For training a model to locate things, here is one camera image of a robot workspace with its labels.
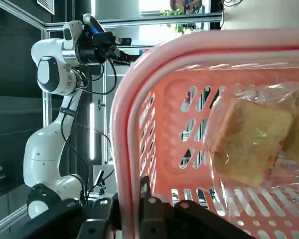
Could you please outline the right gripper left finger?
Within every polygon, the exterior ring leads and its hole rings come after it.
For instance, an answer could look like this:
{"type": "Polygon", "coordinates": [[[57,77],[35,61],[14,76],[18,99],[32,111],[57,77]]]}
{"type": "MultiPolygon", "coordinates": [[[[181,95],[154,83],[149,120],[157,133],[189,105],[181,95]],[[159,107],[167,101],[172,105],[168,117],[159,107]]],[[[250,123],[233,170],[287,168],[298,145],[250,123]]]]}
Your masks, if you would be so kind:
{"type": "Polygon", "coordinates": [[[121,230],[118,194],[83,206],[67,199],[22,226],[23,239],[114,239],[121,230]]]}

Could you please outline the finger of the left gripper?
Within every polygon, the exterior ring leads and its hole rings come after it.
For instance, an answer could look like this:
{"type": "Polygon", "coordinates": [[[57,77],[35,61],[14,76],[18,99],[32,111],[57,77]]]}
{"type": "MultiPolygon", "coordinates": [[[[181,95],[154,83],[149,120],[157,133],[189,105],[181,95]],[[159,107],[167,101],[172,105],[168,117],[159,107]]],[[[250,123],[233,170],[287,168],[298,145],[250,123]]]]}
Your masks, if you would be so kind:
{"type": "Polygon", "coordinates": [[[111,59],[129,59],[130,55],[116,48],[109,50],[109,57],[111,59]]]}
{"type": "Polygon", "coordinates": [[[128,58],[128,59],[114,59],[114,63],[116,65],[130,66],[133,62],[135,62],[137,58],[128,58]]]}

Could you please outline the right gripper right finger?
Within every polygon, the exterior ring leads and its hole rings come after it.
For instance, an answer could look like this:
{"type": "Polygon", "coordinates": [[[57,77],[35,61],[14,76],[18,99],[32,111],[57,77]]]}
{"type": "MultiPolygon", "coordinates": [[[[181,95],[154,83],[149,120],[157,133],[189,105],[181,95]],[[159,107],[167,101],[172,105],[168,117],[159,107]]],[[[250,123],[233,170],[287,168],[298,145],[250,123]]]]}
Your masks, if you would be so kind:
{"type": "Polygon", "coordinates": [[[141,239],[240,239],[242,230],[203,208],[182,200],[172,206],[150,192],[147,176],[140,179],[141,239]]]}

